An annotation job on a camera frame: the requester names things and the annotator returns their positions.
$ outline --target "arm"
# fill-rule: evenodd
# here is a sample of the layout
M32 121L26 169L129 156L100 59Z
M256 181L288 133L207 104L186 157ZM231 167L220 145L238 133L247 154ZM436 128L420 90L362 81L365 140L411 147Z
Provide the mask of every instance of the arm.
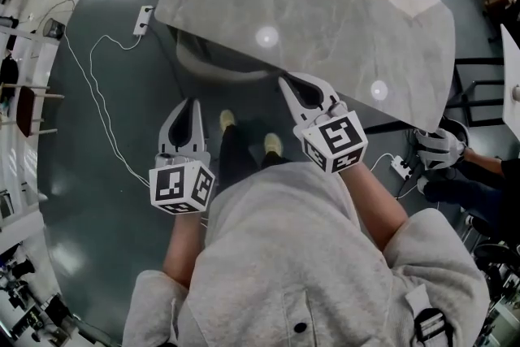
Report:
M162 270L175 282L189 288L201 249L201 215L177 215Z
M488 286L461 238L439 211L429 208L412 215L383 256L394 275L394 309L402 308L405 294L424 284L431 305L445 314L455 330L453 345L473 345L488 311ZM394 311L388 314L394 328L401 326L398 316Z
M200 214L177 215L162 265L164 273L144 271L137 277L123 347L157 347L172 336L171 323L176 323L188 296L195 260L201 252L200 222Z
M464 160L467 162L474 163L475 165L479 165L480 167L494 174L504 176L504 172L502 171L502 161L498 158L482 156L477 154L471 148L465 148Z
M345 169L340 174L363 224L377 247L384 250L408 215L364 163Z

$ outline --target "yellow sneaker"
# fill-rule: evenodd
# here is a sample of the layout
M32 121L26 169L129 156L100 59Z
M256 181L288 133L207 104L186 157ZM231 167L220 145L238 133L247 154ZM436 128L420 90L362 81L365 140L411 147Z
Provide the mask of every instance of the yellow sneaker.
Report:
M275 135L274 133L266 134L266 138L263 140L263 149L266 151L266 154L269 152L275 152L278 156L282 156L282 153L284 152L282 141L278 135Z
M228 126L235 125L235 116L230 110L222 110L220 113L220 130L226 132Z

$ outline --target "cable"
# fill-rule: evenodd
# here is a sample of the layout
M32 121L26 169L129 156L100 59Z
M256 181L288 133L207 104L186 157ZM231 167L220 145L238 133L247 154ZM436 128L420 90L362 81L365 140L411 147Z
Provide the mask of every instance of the cable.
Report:
M85 325L88 325L89 327L91 328L94 328L95 330L98 330L99 332L102 332L103 334L105 334L105 336L107 336L108 338L110 338L110 340L112 340L112 336L106 332L106 331L103 331L101 328L99 327L96 327L95 325L92 325L91 323L87 323L86 321L84 321L83 319L81 319L79 316L77 316L76 314L72 314L72 317L74 317L75 319L77 319L80 323L83 323Z
M65 28L65 40L67 41L67 46L68 46L68 49L71 51L72 53L72 56L74 57L76 63L78 64L78 67L80 68L81 70L81 73L83 74L83 77L85 79L85 81L87 82L87 84L89 85L89 88L90 88L90 95L92 96L92 99L94 100L94 102L96 103L96 107L97 107L97 112L99 114L99 117L102 121L102 124L103 124L103 127L105 129L105 134L106 134L106 137L108 137L108 141L110 142L110 146L112 147L112 150L114 152L114 155L117 159L119 159L123 164L124 166L127 168L128 172L130 172L130 174L132 174L133 176L135 176L144 186L146 187L150 187L150 184L149 182L143 178L142 176L138 175L137 173L134 172L133 169L130 168L130 166L128 165L126 159L124 158L124 156L121 154L120 150L119 150L119 147L117 146L117 140L115 139L115 135L114 135L114 132L112 131L112 128L111 128L111 117L108 113L108 110L106 109L106 101L105 101L105 98L104 96L101 94L101 92L99 91L99 85L98 85L98 80L93 76L93 73L92 73L92 53L94 51L94 49L96 48L96 46L98 46L99 42L107 37L108 39L110 39L111 41L113 41L114 43L116 43L117 45L119 45L123 50L131 50L133 48L135 48L137 45L139 45L139 42L141 41L141 37L139 37L139 39L137 40L136 44L134 46L131 46L129 48L125 48L123 47L119 42L117 42L116 40L112 39L111 37L109 37L108 35L103 35L101 38L99 38L99 40L97 40L97 42L94 44L93 48L90 50L90 54L89 54L89 61L90 61L90 69L89 69L89 73L91 75L91 77L95 80L96 82L96 90L97 90L97 93L100 95L100 97L102 98L103 100L103 109L104 111L106 112L106 117L108 118L108 128L106 126L106 123L105 123L105 120L103 119L103 116L102 116L102 113L101 113L101 107L99 106L99 103L98 103L98 100L96 99L95 95L94 95L94 91L93 91L93 87L92 87L92 84L90 84L90 81L89 79L87 78L87 75L85 73L85 70L84 68L81 66L80 64L80 61L78 60L78 58L76 57L76 54L74 53L74 51L72 50L71 48L71 42L67 36L67 28Z
M74 11L74 9L68 9L66 11L56 11L54 13L65 13L65 12L72 12ZM37 18L33 18L31 20L35 20L35 21L38 21L40 18L43 18L45 15L39 15ZM25 24L26 22L30 22L31 20L29 20L29 18L27 18L26 20L21 20L19 22L19 24Z
M163 42L161 41L161 37L158 35L158 33L155 31L154 28L152 28L149 24L143 24L144 26L147 26L148 29L153 33L155 36L155 39L157 39L157 42L159 43L159 48L164 55L164 57L167 59L167 61L170 64L170 67L173 71L173 76L175 78L175 82L177 83L177 87L179 88L180 97L184 100L186 98L184 91L182 90L182 86L179 82L179 77L177 76L177 69L175 64L170 60L170 57L168 56L168 53L166 51L166 48L164 48Z
M381 156L379 156L379 158L377 159L377 161L375 161L374 165L372 165L372 168L370 169L370 172L372 172L375 168L375 166L378 164L378 162L383 158L383 156L389 156L390 158L392 158L392 161L394 159L394 156L392 154L382 154Z
M415 173L415 170L417 169L417 167L419 166L419 162L417 162L415 164L415 166L412 168L412 172L409 176L409 179L406 180L405 182L403 182L403 185L399 188L399 191L397 192L397 196L396 196L396 200L404 197L404 196L401 196L401 191L403 190L403 188L405 187L406 184L408 184L408 181L414 176L414 173Z
M54 6L52 6L44 15L43 15L43 18L41 18L40 20L40 23L38 24L35 32L38 32L38 29L40 28L41 26L41 22L43 22L45 20L45 18L47 17L47 15L55 8L55 7L58 7L59 5L63 5L64 3L66 2L72 2L72 10L74 11L74 9L76 9L76 2L74 2L74 0L63 0L62 2L60 3L56 3Z
M406 158L405 158L405 162L408 165L412 162L412 158L414 156L414 150L415 150L415 144L410 137L413 131L414 131L414 129L408 129L408 130L404 131L406 141L408 142L408 151L406 152Z
M412 191L414 191L414 189L417 188L417 184L414 185L412 188L410 188L408 191L406 191L403 195L401 195L400 197L396 197L396 200L401 200L402 198L406 197L409 193L411 193Z

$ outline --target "gray floor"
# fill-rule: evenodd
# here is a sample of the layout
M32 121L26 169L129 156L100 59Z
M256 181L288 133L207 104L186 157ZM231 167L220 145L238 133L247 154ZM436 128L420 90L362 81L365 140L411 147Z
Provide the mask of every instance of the gray floor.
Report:
M90 48L105 33L131 45L139 8L157 1L80 0L67 30L79 60L88 65ZM479 0L442 1L455 17L459 58L501 55L500 46L488 44L487 38L494 32L481 14ZM168 29L156 21L152 25L168 49L182 90L201 99L209 151L214 157L219 148L218 114L230 107L257 156L264 134L274 131L284 139L287 156L303 160L274 78L240 88L194 80L177 63ZM169 60L151 33L134 50L123 52L103 42L93 56L119 148L143 176L154 165L158 130L181 99ZM471 68L463 75L464 82L477 74L503 76L501 68ZM58 134L42 137L39 149L39 185L49 197L41 210L54 269L69 308L118 340L135 277L145 268L161 266L173 219L150 206L147 189L112 154L89 88L64 41L50 85L67 96L59 108L45 107L45 121L57 127ZM349 105L358 110L365 127L388 121L388 117L352 100ZM504 126L472 129L471 136L479 151L504 158L515 152L518 155L516 141ZM372 135L369 142L365 158L369 166L382 153L405 156L408 152L403 132ZM402 180L390 171L388 160L381 161L375 173L393 193L402 186ZM404 190L413 184L410 181ZM431 206L416 191L402 203L410 214ZM440 209L457 227L461 219L458 207L441 205Z

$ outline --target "black pants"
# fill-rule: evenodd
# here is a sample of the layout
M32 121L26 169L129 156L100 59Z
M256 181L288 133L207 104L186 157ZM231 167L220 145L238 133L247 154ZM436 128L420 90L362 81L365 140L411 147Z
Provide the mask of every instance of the black pants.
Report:
M456 168L468 180L428 182L424 186L424 196L429 202L459 204L473 216L486 221L498 233L504 178L473 163L462 162Z
M269 152L258 167L253 155L249 152L248 143L245 141L237 126L228 126L222 138L219 161L219 190L221 193L226 188L273 165L281 165L291 162L282 158L275 152Z

